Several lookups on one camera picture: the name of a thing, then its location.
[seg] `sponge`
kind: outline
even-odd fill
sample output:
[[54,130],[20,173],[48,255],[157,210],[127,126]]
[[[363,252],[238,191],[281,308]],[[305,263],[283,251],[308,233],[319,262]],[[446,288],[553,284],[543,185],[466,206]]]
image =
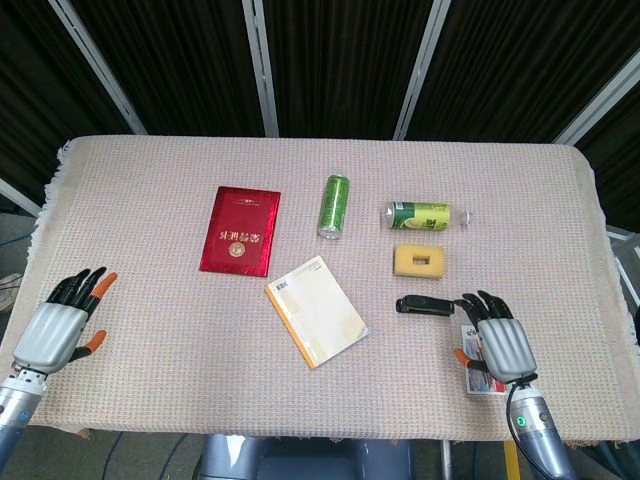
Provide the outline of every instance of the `sponge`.
[[396,245],[393,273],[404,277],[442,278],[445,272],[444,248],[422,245]]

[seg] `black curtain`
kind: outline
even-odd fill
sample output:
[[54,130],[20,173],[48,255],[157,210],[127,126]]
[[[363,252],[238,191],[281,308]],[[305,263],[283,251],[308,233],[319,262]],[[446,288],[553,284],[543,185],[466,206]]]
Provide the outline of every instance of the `black curtain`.
[[262,136],[240,0],[74,0],[150,134]]
[[640,48],[640,2],[452,2],[407,139],[552,142]]
[[264,7],[280,135],[391,139],[431,1]]
[[46,0],[0,3],[0,62],[0,177],[42,204],[59,146],[130,130]]
[[576,146],[595,170],[607,223],[640,232],[640,84]]

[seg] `beige tablecloth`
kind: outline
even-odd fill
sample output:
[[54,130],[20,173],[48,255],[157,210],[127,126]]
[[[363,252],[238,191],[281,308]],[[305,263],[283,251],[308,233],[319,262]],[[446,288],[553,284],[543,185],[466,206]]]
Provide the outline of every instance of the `beige tablecloth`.
[[[525,326],[568,441],[640,437],[640,368],[593,174],[548,145],[104,136],[76,139],[47,189],[0,351],[84,267],[120,278],[109,335],[49,378],[34,423],[137,431],[500,440],[504,402],[466,394],[462,314],[395,313],[410,293],[486,289]],[[330,174],[351,179],[341,240],[315,233]],[[220,185],[282,192],[268,278],[198,271]],[[390,200],[473,210],[466,231],[383,230]],[[397,243],[441,245],[442,280],[394,277]],[[263,292],[320,254],[371,334],[310,370]]]

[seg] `red certificate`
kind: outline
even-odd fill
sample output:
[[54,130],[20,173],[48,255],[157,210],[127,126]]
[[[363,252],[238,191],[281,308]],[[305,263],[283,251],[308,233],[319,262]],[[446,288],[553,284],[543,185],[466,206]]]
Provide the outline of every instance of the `red certificate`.
[[219,187],[200,270],[266,277],[280,192]]

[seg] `robotic hand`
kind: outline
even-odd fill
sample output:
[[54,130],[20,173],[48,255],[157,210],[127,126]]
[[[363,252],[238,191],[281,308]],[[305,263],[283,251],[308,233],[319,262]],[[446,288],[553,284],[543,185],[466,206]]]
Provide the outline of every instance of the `robotic hand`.
[[107,332],[99,330],[77,347],[85,324],[117,278],[111,273],[96,286],[106,270],[89,275],[87,269],[62,280],[36,308],[13,351],[13,372],[0,386],[0,473],[47,389],[47,376],[91,355],[104,341]]
[[531,382],[538,378],[529,341],[507,304],[478,291],[454,303],[462,307],[478,332],[484,360],[472,360],[461,349],[456,358],[467,368],[488,372],[512,384],[507,397],[507,424],[516,445],[533,467],[537,479],[577,480],[542,394]]

